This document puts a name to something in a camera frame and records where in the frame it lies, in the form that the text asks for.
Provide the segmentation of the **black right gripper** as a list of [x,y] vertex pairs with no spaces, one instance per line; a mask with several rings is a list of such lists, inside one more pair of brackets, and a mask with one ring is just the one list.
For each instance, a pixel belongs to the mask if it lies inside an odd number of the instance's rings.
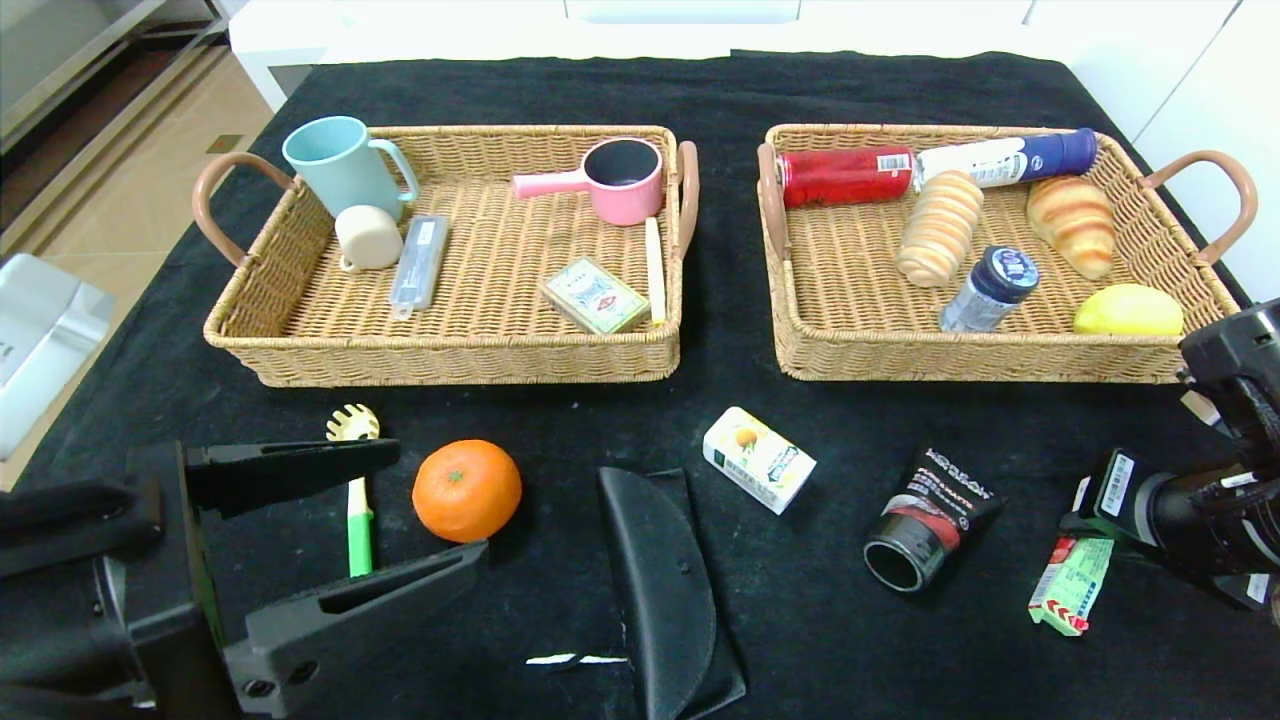
[[1114,448],[1101,469],[1076,484],[1059,530],[1074,537],[1110,537],[1160,550],[1156,498],[1175,478],[1126,448]]

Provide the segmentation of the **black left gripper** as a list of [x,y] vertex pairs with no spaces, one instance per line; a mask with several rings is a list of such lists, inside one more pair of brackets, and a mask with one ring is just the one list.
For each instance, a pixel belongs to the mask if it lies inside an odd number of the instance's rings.
[[200,510],[232,519],[308,498],[399,459],[397,439],[216,445],[187,448],[186,457],[174,441],[131,450],[125,473],[157,509],[163,533],[91,564],[93,674],[101,685],[95,697],[142,719],[238,719],[241,708],[288,717],[320,698],[326,682],[406,638],[412,620],[470,591],[488,556],[484,539],[255,610],[244,620],[247,637],[221,656],[215,591],[189,497]]

